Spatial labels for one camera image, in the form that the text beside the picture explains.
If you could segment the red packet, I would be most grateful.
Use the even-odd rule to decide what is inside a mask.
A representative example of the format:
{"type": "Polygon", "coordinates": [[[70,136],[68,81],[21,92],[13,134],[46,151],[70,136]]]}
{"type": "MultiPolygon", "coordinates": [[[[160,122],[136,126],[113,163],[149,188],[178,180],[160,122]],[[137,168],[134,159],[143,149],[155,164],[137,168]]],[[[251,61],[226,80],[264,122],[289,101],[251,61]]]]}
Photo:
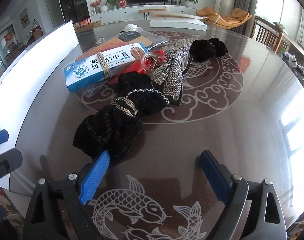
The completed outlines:
{"type": "Polygon", "coordinates": [[[138,72],[139,74],[151,75],[154,70],[164,64],[167,60],[167,55],[163,50],[157,50],[152,52],[147,52],[143,56],[126,67],[122,72],[114,76],[108,81],[109,84],[114,85],[118,82],[119,76],[121,74],[129,72],[138,72]]]}

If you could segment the black display cabinet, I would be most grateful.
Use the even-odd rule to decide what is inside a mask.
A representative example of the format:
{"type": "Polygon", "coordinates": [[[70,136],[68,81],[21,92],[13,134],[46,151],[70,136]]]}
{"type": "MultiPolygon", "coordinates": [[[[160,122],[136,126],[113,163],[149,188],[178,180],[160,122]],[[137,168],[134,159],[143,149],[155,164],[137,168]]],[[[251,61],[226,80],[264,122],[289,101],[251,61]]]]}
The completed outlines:
{"type": "Polygon", "coordinates": [[[74,24],[89,18],[86,0],[59,0],[63,19],[74,24]]]}

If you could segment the red flowers in white vase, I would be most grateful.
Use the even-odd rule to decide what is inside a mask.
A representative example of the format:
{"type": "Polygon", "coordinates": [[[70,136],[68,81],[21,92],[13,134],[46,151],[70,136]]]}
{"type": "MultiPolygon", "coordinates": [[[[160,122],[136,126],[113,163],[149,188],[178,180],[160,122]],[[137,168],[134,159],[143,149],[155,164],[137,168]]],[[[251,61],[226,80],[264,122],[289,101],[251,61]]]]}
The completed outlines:
{"type": "Polygon", "coordinates": [[[95,14],[108,11],[108,6],[102,2],[103,0],[94,0],[89,3],[89,6],[93,9],[95,14]]]}

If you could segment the orange phone case in bag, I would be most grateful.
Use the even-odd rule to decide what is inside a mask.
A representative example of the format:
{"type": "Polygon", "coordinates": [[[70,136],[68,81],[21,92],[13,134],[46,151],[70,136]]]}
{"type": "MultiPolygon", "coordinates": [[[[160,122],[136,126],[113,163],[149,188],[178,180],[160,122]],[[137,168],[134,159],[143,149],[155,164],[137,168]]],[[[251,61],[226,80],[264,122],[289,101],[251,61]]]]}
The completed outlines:
{"type": "Polygon", "coordinates": [[[115,37],[97,44],[91,49],[91,51],[97,53],[134,43],[141,43],[147,50],[151,50],[161,44],[167,43],[168,41],[169,39],[161,34],[146,31],[134,24],[128,24],[125,30],[121,31],[115,37]]]}

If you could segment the blue white medicine box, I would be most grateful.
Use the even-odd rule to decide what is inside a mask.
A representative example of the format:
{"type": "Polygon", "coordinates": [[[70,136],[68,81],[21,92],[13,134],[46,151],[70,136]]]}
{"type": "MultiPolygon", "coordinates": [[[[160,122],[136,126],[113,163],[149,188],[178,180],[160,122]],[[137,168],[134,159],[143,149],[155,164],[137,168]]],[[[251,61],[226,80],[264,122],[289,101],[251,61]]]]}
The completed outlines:
{"type": "Polygon", "coordinates": [[[100,51],[64,67],[67,89],[73,93],[102,80],[108,80],[139,60],[147,49],[142,43],[100,51]]]}

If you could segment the large white cardboard box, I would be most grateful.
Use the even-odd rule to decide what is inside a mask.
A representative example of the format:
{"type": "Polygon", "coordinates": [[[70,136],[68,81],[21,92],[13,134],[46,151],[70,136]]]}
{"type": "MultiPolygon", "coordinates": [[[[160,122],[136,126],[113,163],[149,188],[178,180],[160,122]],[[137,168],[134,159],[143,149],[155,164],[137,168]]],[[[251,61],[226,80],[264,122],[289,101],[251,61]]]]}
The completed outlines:
{"type": "Polygon", "coordinates": [[[63,67],[81,49],[72,22],[30,45],[0,78],[0,131],[9,138],[0,154],[18,149],[23,164],[0,180],[0,186],[30,196],[41,176],[49,176],[47,155],[56,123],[69,96],[63,67]]]}

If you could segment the black velvet scrunchie with cord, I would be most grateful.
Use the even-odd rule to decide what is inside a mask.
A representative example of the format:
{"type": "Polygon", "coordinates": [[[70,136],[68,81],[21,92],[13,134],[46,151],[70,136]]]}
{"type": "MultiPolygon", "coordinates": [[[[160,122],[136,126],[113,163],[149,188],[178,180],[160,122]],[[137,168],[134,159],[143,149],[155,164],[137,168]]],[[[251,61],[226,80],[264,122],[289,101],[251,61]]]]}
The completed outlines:
{"type": "Polygon", "coordinates": [[[151,78],[138,72],[121,74],[117,92],[113,103],[84,118],[73,139],[73,146],[91,159],[107,151],[110,165],[126,158],[143,129],[140,117],[159,113],[169,104],[169,100],[155,89],[151,78]]]}

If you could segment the wooden bench with railing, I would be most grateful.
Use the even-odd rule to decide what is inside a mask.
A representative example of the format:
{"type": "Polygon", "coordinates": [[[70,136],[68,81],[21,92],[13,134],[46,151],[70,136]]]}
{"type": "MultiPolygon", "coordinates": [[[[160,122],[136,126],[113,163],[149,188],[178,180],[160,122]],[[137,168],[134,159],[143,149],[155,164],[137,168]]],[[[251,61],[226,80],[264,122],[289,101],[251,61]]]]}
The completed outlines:
{"type": "Polygon", "coordinates": [[[251,38],[271,48],[276,54],[288,52],[295,55],[297,63],[304,67],[304,49],[284,31],[267,20],[255,16],[251,38]]]}

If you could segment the orange lounge chair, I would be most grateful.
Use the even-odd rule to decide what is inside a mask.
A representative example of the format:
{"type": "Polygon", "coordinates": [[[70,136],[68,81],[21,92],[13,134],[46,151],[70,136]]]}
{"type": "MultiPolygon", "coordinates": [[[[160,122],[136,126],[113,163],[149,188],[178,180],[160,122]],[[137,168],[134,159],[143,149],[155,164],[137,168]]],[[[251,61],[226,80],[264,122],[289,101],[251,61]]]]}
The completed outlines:
{"type": "Polygon", "coordinates": [[[230,15],[222,16],[211,7],[204,7],[196,11],[196,16],[202,17],[205,24],[222,29],[239,27],[252,17],[251,14],[240,8],[235,8],[230,15]]]}

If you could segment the rhinestone bow hair clip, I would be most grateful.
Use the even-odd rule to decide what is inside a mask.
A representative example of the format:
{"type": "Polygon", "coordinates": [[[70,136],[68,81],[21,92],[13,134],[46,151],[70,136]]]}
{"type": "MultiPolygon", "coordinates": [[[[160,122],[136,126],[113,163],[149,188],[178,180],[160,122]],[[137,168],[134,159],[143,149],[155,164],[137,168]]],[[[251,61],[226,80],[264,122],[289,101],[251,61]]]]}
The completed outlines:
{"type": "Polygon", "coordinates": [[[150,76],[154,83],[162,87],[162,94],[173,105],[181,104],[183,72],[189,62],[192,42],[193,40],[188,38],[162,47],[167,59],[150,76]]]}

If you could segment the white flat box on table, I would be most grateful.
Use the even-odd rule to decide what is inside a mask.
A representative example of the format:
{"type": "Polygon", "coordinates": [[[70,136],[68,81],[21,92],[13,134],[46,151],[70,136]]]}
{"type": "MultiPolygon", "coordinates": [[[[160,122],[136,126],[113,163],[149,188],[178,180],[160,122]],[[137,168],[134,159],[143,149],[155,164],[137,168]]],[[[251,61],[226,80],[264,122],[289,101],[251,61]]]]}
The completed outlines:
{"type": "Polygon", "coordinates": [[[205,17],[189,14],[152,11],[150,17],[151,28],[179,28],[206,31],[207,25],[202,20],[205,17]]]}

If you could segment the black velvet pouch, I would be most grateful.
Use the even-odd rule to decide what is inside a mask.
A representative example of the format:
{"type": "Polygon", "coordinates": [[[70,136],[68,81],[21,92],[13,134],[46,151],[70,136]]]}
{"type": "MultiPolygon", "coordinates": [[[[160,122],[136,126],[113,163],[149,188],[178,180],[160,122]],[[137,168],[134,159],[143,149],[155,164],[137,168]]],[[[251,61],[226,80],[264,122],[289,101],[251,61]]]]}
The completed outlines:
{"type": "Polygon", "coordinates": [[[189,54],[197,63],[202,63],[214,57],[222,57],[228,53],[223,41],[217,37],[208,40],[194,40],[189,49],[189,54]]]}

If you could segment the white tv cabinet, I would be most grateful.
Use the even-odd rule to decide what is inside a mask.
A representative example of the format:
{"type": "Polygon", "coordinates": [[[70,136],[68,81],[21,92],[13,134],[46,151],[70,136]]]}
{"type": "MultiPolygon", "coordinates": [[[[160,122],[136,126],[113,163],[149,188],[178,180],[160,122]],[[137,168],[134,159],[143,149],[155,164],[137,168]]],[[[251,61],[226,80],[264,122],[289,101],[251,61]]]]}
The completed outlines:
{"type": "Polygon", "coordinates": [[[92,23],[100,21],[102,25],[132,20],[148,20],[152,11],[195,15],[197,9],[195,7],[186,7],[182,5],[138,5],[99,12],[91,15],[90,19],[92,23]]]}

